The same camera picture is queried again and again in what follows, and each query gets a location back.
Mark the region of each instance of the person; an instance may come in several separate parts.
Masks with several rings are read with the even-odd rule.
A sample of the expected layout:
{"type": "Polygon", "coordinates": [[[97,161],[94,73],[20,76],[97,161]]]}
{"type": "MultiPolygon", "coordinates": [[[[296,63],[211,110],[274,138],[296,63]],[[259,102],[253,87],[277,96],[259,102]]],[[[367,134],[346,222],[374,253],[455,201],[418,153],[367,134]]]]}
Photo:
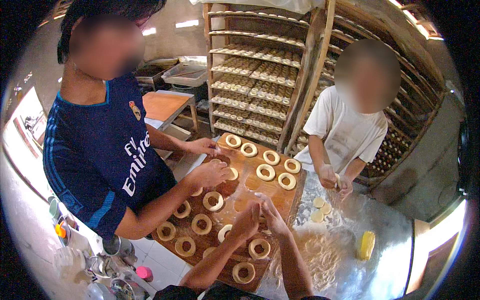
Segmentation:
{"type": "MultiPolygon", "coordinates": [[[[72,61],[69,39],[82,22],[113,14],[141,28],[163,5],[158,0],[76,0],[61,23],[58,61],[65,67],[48,114],[44,171],[69,211],[107,240],[114,234],[132,240],[149,235],[192,193],[216,186],[230,174],[226,163],[214,161],[176,182],[153,148],[214,155],[216,143],[206,138],[183,142],[145,124],[142,96],[131,73],[97,78],[72,61]]],[[[117,39],[118,30],[99,28],[88,49],[108,47],[107,38],[117,39]]],[[[116,55],[124,59],[122,53],[116,55]]],[[[99,69],[96,63],[83,61],[93,71],[99,69]]]]}
{"type": "Polygon", "coordinates": [[[312,277],[303,261],[293,235],[283,221],[272,200],[261,193],[255,194],[259,202],[250,201],[245,210],[238,213],[232,230],[225,240],[202,259],[180,281],[178,286],[170,285],[155,294],[154,300],[194,300],[205,292],[204,300],[262,300],[264,298],[241,291],[222,283],[214,283],[233,252],[246,244],[258,232],[259,217],[267,220],[268,229],[278,240],[283,282],[288,298],[292,300],[329,300],[314,296],[312,277]]]}
{"type": "Polygon", "coordinates": [[[334,188],[335,173],[339,174],[340,199],[352,193],[353,180],[375,159],[388,129],[382,109],[400,85],[394,53],[381,42],[363,41],[350,52],[358,42],[347,47],[338,58],[335,85],[320,93],[303,127],[308,146],[295,156],[304,169],[318,174],[327,189],[334,188]]]}

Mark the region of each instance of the hand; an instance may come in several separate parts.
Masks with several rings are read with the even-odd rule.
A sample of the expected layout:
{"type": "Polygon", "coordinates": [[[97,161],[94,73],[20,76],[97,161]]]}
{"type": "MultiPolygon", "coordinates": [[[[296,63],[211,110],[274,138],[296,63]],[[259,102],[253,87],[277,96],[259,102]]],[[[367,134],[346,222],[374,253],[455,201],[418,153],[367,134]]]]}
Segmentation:
{"type": "Polygon", "coordinates": [[[333,170],[332,165],[323,164],[318,170],[318,179],[320,179],[320,184],[326,189],[332,189],[335,187],[336,176],[335,171],[333,170]]]}
{"type": "Polygon", "coordinates": [[[187,142],[185,150],[194,154],[206,153],[210,156],[215,156],[216,143],[209,138],[204,137],[200,140],[187,142]]]}
{"type": "Polygon", "coordinates": [[[200,187],[217,186],[226,181],[230,175],[231,170],[227,167],[226,162],[210,161],[193,169],[187,177],[192,180],[196,189],[199,189],[200,187]]]}
{"type": "Polygon", "coordinates": [[[340,180],[342,180],[342,189],[338,192],[338,195],[340,200],[343,200],[353,192],[353,186],[352,181],[345,176],[341,176],[340,180]]]}
{"type": "Polygon", "coordinates": [[[256,192],[255,196],[262,200],[261,211],[267,219],[268,229],[275,237],[283,237],[290,234],[290,230],[282,219],[282,216],[273,205],[272,200],[265,194],[256,192]]]}
{"type": "Polygon", "coordinates": [[[250,201],[247,208],[237,214],[232,230],[227,237],[244,242],[257,233],[259,223],[260,204],[250,201]]]}

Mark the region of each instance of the yellow bottle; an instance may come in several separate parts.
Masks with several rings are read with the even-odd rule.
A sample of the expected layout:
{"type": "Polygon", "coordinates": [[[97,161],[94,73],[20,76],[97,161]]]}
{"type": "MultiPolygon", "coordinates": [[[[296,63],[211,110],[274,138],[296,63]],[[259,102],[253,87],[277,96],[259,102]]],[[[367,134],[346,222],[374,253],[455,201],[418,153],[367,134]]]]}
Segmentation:
{"type": "Polygon", "coordinates": [[[371,231],[365,231],[361,239],[359,259],[369,260],[375,246],[375,234],[371,231]]]}

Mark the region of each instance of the wooden board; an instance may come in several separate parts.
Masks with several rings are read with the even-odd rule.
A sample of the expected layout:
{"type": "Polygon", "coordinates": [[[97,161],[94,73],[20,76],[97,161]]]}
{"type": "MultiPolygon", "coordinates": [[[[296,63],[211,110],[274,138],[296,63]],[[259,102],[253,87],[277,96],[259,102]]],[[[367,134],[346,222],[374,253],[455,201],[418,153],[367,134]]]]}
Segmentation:
{"type": "Polygon", "coordinates": [[[149,92],[143,96],[146,117],[165,122],[171,115],[180,109],[189,96],[179,96],[149,92]]]}
{"type": "MultiPolygon", "coordinates": [[[[271,149],[253,143],[258,149],[258,154],[255,157],[245,157],[240,153],[240,148],[232,149],[225,143],[225,138],[227,135],[229,135],[229,133],[224,133],[222,135],[222,137],[218,140],[218,145],[221,148],[227,148],[231,150],[227,151],[225,156],[219,156],[218,158],[227,162],[229,166],[237,169],[239,172],[239,177],[236,180],[227,181],[226,183],[222,183],[214,188],[204,189],[203,193],[197,197],[190,197],[188,199],[188,202],[192,207],[192,212],[190,215],[184,219],[178,219],[174,216],[171,216],[168,219],[168,221],[171,222],[177,229],[176,237],[173,240],[166,242],[161,241],[159,240],[156,232],[152,233],[157,242],[191,265],[196,265],[202,260],[202,255],[205,249],[209,247],[217,247],[220,244],[217,237],[218,232],[221,230],[221,228],[223,228],[224,225],[233,224],[237,211],[244,209],[249,201],[258,200],[258,198],[256,198],[254,195],[255,192],[262,192],[268,195],[285,221],[287,219],[292,219],[289,218],[291,208],[296,207],[297,202],[301,198],[303,192],[303,185],[306,177],[306,172],[304,170],[302,170],[300,173],[294,174],[297,185],[293,190],[286,191],[278,184],[278,176],[281,173],[286,172],[284,168],[284,162],[285,160],[289,159],[289,157],[280,155],[280,163],[273,167],[276,173],[275,178],[269,182],[263,181],[256,176],[256,169],[260,164],[265,163],[263,159],[264,151],[271,149]],[[208,211],[204,208],[202,203],[204,195],[210,191],[219,192],[222,194],[225,201],[223,207],[216,212],[208,211]],[[197,235],[192,230],[192,219],[199,213],[206,214],[213,222],[212,230],[207,235],[197,235]],[[177,238],[186,235],[193,238],[196,246],[195,254],[190,257],[182,257],[175,251],[175,242],[177,238]]],[[[242,143],[251,143],[246,139],[240,139],[242,140],[242,143]]],[[[208,162],[211,159],[211,157],[207,157],[204,162],[208,162]]],[[[265,271],[268,269],[268,266],[277,248],[277,240],[264,233],[256,233],[252,238],[247,240],[246,243],[235,250],[217,279],[236,288],[248,292],[255,292],[260,285],[262,277],[265,271]],[[267,240],[271,245],[271,251],[267,258],[254,261],[250,257],[247,247],[253,239],[257,238],[267,240]],[[250,262],[255,267],[255,278],[248,284],[237,284],[233,280],[232,268],[239,262],[250,262]]]]}

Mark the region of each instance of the white t-shirt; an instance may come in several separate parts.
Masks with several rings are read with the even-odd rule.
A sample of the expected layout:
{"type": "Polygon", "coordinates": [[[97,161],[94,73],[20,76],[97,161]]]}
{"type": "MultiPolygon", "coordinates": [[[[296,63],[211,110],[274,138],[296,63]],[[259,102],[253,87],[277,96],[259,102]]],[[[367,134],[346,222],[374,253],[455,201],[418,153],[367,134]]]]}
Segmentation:
{"type": "MultiPolygon", "coordinates": [[[[387,128],[383,111],[373,114],[356,112],[343,103],[335,86],[331,86],[318,97],[303,130],[324,140],[330,163],[335,172],[342,175],[357,157],[370,163],[375,159],[387,128]]],[[[308,146],[295,159],[303,164],[304,169],[315,172],[308,146]]]]}

